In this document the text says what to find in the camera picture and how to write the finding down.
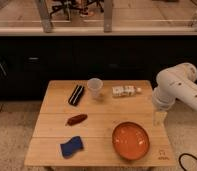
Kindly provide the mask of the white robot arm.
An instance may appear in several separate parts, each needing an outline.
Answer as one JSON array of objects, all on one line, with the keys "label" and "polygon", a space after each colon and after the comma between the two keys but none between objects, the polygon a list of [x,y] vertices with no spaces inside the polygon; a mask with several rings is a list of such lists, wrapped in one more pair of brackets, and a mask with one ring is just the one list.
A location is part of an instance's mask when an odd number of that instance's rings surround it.
[{"label": "white robot arm", "polygon": [[177,99],[197,111],[196,80],[197,68],[188,62],[163,69],[157,74],[157,86],[152,92],[154,125],[163,124],[167,111]]}]

